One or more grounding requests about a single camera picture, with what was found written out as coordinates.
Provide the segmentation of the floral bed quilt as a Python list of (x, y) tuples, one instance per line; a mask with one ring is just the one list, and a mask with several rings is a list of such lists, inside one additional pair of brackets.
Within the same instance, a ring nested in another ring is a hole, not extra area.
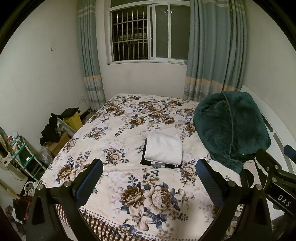
[[(227, 181), (241, 181), (205, 149), (193, 123), (196, 107), (178, 98), (118, 94), (67, 142), (40, 182), (59, 187), (100, 159), (103, 173), (80, 208), (100, 240), (198, 240), (219, 207), (196, 174), (197, 161), (206, 160)], [(179, 167), (144, 163), (153, 131), (180, 137)]]

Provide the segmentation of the left teal striped curtain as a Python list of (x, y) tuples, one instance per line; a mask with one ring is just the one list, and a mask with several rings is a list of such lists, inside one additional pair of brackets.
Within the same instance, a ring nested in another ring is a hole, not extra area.
[(96, 36), (96, 1), (78, 1), (78, 46), (82, 62), (83, 80), (92, 110), (99, 110), (105, 103), (100, 73)]

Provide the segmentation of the dark green plush blanket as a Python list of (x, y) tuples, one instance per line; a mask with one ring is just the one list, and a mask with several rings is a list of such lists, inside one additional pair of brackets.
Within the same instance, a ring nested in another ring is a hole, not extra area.
[(236, 173), (271, 146), (262, 114), (247, 92), (222, 91), (200, 101), (193, 119), (211, 158)]

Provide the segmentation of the cardboard box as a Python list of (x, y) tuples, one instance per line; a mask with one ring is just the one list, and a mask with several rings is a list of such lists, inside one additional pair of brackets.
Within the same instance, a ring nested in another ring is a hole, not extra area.
[(60, 136), (59, 142), (46, 144), (45, 147), (47, 147), (50, 150), (52, 156), (55, 157), (69, 140), (69, 136), (66, 133), (63, 133)]

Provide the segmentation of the barred sliding window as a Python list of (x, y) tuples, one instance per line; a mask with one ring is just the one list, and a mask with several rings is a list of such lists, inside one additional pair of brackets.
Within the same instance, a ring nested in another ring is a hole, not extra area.
[(106, 1), (108, 63), (185, 64), (189, 28), (189, 1)]

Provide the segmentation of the small white towel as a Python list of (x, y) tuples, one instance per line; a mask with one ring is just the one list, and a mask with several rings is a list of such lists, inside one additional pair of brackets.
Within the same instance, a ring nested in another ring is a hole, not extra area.
[(179, 166), (182, 163), (182, 156), (183, 145), (178, 134), (168, 135), (162, 132), (148, 134), (144, 151), (146, 161)]

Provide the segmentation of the white wall switch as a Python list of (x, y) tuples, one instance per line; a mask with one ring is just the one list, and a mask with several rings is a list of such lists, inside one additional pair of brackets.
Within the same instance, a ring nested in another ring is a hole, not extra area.
[(55, 51), (56, 50), (56, 46), (55, 45), (51, 45), (50, 48), (51, 48), (51, 51)]

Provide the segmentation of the black folded garment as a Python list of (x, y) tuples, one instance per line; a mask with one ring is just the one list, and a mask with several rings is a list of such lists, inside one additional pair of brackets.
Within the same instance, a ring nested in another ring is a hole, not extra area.
[(151, 167), (156, 167), (156, 168), (169, 168), (169, 169), (181, 168), (182, 164), (176, 165), (176, 164), (160, 163), (160, 162), (147, 160), (144, 157), (146, 147), (147, 147), (147, 142), (144, 143), (143, 152), (142, 152), (142, 159), (140, 161), (141, 165), (151, 166)]

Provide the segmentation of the green storage rack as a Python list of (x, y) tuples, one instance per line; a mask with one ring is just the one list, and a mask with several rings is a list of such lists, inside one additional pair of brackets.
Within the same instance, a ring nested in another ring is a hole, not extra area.
[(13, 151), (12, 161), (32, 179), (39, 181), (46, 171), (46, 166), (33, 154), (22, 136), (9, 136), (9, 142)]

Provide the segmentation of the teal striped curtain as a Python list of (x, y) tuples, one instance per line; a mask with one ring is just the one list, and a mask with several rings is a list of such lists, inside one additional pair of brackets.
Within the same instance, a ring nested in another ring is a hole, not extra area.
[(183, 98), (239, 91), (246, 66), (244, 1), (191, 1), (187, 72)]
[(96, 36), (96, 1), (78, 1), (78, 46), (82, 62), (83, 80), (92, 110), (99, 110), (105, 103), (100, 73)]

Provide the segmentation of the black clothes pile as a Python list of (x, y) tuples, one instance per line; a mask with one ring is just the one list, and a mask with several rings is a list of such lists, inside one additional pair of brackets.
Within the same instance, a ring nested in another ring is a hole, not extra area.
[(71, 118), (74, 114), (79, 114), (79, 108), (67, 108), (61, 115), (51, 113), (49, 123), (41, 132), (40, 145), (44, 145), (48, 142), (57, 143), (60, 140), (60, 136), (66, 133), (69, 137), (73, 137), (76, 131), (65, 123), (64, 119)]

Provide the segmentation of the white bed headboard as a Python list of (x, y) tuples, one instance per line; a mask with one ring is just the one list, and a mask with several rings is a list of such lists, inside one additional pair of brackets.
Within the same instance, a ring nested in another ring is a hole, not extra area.
[(290, 145), (295, 149), (295, 139), (277, 114), (259, 96), (245, 85), (242, 86), (241, 91), (247, 92), (252, 96), (265, 120), (271, 139), (271, 146), (267, 152), (281, 164), (285, 171), (295, 174), (295, 163), (284, 154), (283, 150), (286, 145)]

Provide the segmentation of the wall power socket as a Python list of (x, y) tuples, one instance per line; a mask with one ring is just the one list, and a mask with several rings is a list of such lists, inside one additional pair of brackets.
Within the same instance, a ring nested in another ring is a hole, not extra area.
[(79, 101), (79, 103), (82, 103), (82, 102), (84, 102), (84, 101), (85, 101), (85, 98), (84, 98), (84, 96), (80, 97), (80, 98), (78, 99), (78, 101)]

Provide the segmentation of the right teal striped curtain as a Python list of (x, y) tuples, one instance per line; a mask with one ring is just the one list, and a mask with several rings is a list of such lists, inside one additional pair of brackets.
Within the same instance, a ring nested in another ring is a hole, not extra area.
[(244, 1), (191, 1), (187, 72), (183, 98), (239, 91), (246, 66)]

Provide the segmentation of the yellow bin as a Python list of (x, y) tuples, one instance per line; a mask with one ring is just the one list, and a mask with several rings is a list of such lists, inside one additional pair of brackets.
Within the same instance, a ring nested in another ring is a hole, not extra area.
[(67, 123), (73, 130), (78, 131), (82, 126), (83, 123), (80, 119), (78, 112), (76, 112), (73, 116), (64, 118), (63, 121)]

